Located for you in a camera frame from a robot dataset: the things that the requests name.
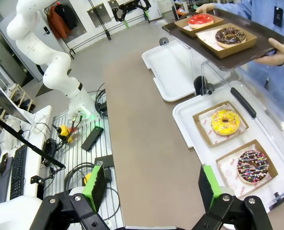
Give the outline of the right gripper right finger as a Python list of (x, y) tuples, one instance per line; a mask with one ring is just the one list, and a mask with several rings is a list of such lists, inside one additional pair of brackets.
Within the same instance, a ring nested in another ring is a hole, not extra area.
[(198, 186), (205, 214), (194, 230), (219, 230), (224, 224), (236, 230), (271, 230), (272, 225), (262, 200), (248, 196), (244, 200), (223, 193), (210, 165), (202, 165)]

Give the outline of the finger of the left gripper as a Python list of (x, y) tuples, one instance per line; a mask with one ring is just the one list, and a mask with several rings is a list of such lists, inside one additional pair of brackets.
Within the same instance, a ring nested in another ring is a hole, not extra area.
[[(118, 17), (118, 11), (122, 10), (122, 14), (120, 17)], [(117, 22), (123, 22), (126, 28), (129, 28), (127, 21), (125, 20), (126, 14), (129, 12), (129, 5), (128, 4), (122, 4), (121, 8), (113, 8), (112, 9), (114, 18)]]
[(150, 17), (148, 13), (148, 10), (151, 8), (150, 2), (148, 0), (138, 0), (137, 6), (143, 11), (145, 20), (150, 23)]

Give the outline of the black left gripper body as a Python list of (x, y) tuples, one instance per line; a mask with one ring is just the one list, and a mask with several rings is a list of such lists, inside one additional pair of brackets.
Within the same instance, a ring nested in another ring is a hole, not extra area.
[(123, 4), (120, 4), (118, 8), (122, 11), (132, 11), (137, 8), (144, 10), (140, 0), (129, 0)]

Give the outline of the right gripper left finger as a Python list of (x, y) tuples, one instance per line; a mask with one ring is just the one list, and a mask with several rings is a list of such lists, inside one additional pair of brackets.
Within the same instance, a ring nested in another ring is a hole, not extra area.
[(80, 223), (85, 230), (107, 230), (108, 225), (98, 214), (107, 182), (103, 165), (93, 168), (91, 177), (81, 193), (69, 190), (55, 194), (57, 207), (50, 213), (47, 230), (66, 230), (72, 223)]

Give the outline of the person's right hand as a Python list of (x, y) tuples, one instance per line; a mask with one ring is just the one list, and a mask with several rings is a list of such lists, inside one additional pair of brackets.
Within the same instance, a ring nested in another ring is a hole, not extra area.
[(217, 8), (217, 6), (219, 6), (220, 4), (217, 3), (207, 3), (207, 4), (203, 4), (200, 7), (198, 7), (196, 9), (196, 13), (206, 13), (209, 11), (213, 11), (214, 9)]

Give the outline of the person's left hand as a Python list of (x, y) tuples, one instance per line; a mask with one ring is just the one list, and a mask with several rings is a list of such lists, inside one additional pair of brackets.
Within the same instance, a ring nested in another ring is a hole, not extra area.
[(254, 62), (270, 66), (280, 66), (284, 64), (284, 45), (273, 38), (268, 39), (269, 44), (274, 47), (277, 52), (270, 56), (263, 56), (254, 60)]

